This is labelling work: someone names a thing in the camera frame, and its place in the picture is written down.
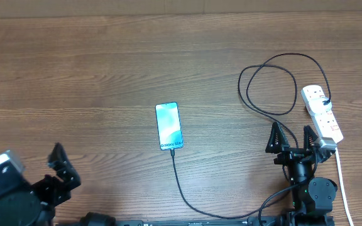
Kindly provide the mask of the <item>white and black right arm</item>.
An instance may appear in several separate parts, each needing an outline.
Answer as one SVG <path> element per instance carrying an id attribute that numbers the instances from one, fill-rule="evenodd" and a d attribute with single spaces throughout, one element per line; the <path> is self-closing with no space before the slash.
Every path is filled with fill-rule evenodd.
<path id="1" fill-rule="evenodd" d="M 329 137 L 319 137 L 310 126 L 304 127 L 303 148 L 290 147 L 279 123 L 272 124 L 266 153 L 276 154 L 274 163 L 287 168 L 290 186 L 267 198 L 258 212 L 260 225 L 334 225 L 332 203 L 337 184 L 323 177 L 316 177 L 319 163 L 327 161 L 337 144 Z M 293 209 L 285 210 L 276 217 L 262 217 L 267 203 L 282 193 L 292 193 Z"/>

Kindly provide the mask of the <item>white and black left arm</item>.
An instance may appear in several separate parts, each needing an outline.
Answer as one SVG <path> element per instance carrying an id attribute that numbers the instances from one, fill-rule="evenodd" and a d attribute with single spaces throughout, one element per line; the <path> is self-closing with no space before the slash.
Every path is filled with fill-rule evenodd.
<path id="1" fill-rule="evenodd" d="M 55 207 L 71 199 L 71 191 L 81 185 L 81 180 L 60 143 L 54 145 L 47 165 L 56 175 L 45 175 L 31 184 L 13 151 L 0 154 L 0 225 L 53 224 Z"/>

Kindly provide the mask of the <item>Samsung Galaxy smartphone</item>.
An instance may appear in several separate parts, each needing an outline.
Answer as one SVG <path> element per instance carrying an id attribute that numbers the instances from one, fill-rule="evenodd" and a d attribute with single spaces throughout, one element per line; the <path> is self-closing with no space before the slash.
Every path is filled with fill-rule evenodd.
<path id="1" fill-rule="evenodd" d="M 176 102 L 157 104 L 155 113 L 160 149 L 164 151 L 182 148 L 184 138 L 178 104 Z"/>

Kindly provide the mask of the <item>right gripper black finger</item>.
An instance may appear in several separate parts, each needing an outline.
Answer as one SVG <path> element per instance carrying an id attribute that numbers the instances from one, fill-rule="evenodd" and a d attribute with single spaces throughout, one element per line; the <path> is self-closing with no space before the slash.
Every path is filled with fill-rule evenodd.
<path id="1" fill-rule="evenodd" d="M 304 126 L 304 149 L 311 150 L 315 146 L 315 141 L 318 139 L 316 133 L 310 126 Z"/>
<path id="2" fill-rule="evenodd" d="M 265 152 L 279 154 L 286 151 L 290 147 L 287 137 L 282 131 L 280 124 L 274 122 L 271 127 L 270 138 L 266 145 Z"/>

